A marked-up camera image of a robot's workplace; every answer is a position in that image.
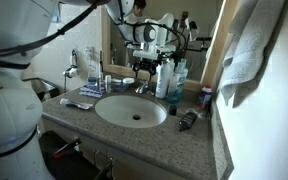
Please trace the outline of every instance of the wall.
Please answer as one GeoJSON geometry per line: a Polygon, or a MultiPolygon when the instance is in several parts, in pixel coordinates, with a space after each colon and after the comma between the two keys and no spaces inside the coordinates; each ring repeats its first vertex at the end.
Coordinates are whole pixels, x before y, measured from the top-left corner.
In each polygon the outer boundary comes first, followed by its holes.
{"type": "MultiPolygon", "coordinates": [[[[48,34],[53,34],[66,23],[82,13],[87,7],[60,5],[61,22],[52,23],[48,34]]],[[[55,83],[63,90],[63,71],[70,67],[70,55],[73,48],[78,50],[78,65],[82,69],[80,77],[67,79],[67,91],[74,90],[85,84],[87,77],[87,63],[84,57],[86,46],[95,47],[96,59],[102,47],[101,8],[97,8],[80,24],[45,45],[42,51],[31,61],[23,78],[40,77],[55,83]]]]}
{"type": "MultiPolygon", "coordinates": [[[[161,19],[166,13],[172,13],[175,19],[181,19],[182,12],[188,11],[189,18],[194,20],[201,28],[200,36],[209,36],[214,27],[215,21],[221,9],[223,0],[146,0],[146,8],[144,9],[143,16],[147,19],[152,18],[155,20],[161,19]]],[[[117,50],[116,61],[118,64],[124,65],[125,48],[123,47],[123,39],[119,35],[116,27],[111,24],[111,42],[113,49],[117,50]]],[[[201,42],[190,42],[189,49],[200,49],[201,42]]],[[[206,52],[193,52],[187,51],[186,58],[187,68],[190,70],[188,74],[189,79],[200,80],[202,71],[205,64],[206,52]]]]}
{"type": "Polygon", "coordinates": [[[231,180],[288,179],[288,2],[285,10],[256,80],[228,107],[221,94],[216,99],[234,163],[231,180]]]}

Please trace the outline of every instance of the faucet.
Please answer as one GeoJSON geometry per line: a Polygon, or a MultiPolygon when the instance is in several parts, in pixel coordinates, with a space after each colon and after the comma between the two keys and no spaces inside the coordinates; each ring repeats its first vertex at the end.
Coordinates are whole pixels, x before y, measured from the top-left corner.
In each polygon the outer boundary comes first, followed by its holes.
{"type": "Polygon", "coordinates": [[[148,88],[148,82],[147,81],[140,81],[140,82],[141,82],[141,85],[138,88],[136,88],[135,92],[139,93],[139,94],[142,94],[144,88],[145,89],[148,88]]]}

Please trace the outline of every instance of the sink drain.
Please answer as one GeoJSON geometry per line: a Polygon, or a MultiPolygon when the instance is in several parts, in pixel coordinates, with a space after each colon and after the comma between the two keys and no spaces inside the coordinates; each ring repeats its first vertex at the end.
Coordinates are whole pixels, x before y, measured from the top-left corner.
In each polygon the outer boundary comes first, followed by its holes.
{"type": "Polygon", "coordinates": [[[138,120],[141,119],[141,116],[139,116],[139,115],[136,114],[136,115],[133,116],[133,119],[136,120],[136,121],[138,121],[138,120]]]}

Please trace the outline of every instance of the countertop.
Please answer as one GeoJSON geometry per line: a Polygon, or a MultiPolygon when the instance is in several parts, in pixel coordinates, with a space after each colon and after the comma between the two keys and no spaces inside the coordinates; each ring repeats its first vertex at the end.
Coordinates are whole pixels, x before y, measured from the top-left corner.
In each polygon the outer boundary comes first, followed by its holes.
{"type": "MultiPolygon", "coordinates": [[[[179,121],[187,108],[196,107],[196,95],[185,91],[177,105],[177,115],[167,115],[166,120],[152,128],[126,128],[102,119],[95,109],[81,110],[59,104],[61,98],[96,105],[99,98],[79,95],[79,88],[43,103],[43,118],[68,127],[89,138],[133,155],[141,160],[173,172],[186,179],[216,179],[209,120],[197,119],[190,130],[179,132],[179,121]]],[[[133,87],[124,93],[151,99],[164,106],[164,100],[147,94],[136,94],[133,87]]]]}

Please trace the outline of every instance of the mirror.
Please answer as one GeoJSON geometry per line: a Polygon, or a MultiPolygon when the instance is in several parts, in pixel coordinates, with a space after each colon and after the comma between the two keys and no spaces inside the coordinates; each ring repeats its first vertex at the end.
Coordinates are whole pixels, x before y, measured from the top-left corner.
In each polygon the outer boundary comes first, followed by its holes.
{"type": "MultiPolygon", "coordinates": [[[[238,0],[228,2],[226,0],[146,0],[146,2],[147,5],[144,10],[144,19],[150,17],[159,20],[168,12],[173,13],[176,19],[181,19],[183,12],[188,12],[188,17],[200,26],[200,37],[208,37],[214,27],[217,17],[220,17],[218,18],[218,25],[214,31],[213,40],[207,42],[207,46],[209,47],[209,57],[205,57],[206,52],[194,51],[187,51],[185,56],[187,59],[186,67],[191,72],[188,74],[188,79],[185,82],[184,88],[199,91],[203,85],[211,84],[226,39],[227,27],[233,17],[238,0]]],[[[103,35],[104,70],[134,77],[135,73],[131,68],[126,67],[127,64],[125,65],[125,56],[127,51],[124,47],[124,41],[119,33],[114,35],[117,28],[111,26],[111,20],[106,14],[105,9],[103,9],[102,17],[102,29],[105,34],[103,35]],[[111,49],[116,49],[114,64],[112,63],[113,51],[111,51],[111,49]]],[[[198,41],[190,42],[188,44],[188,49],[198,49],[200,48],[200,45],[201,42],[198,41]]],[[[149,73],[140,71],[138,78],[148,80],[149,73]]]]}

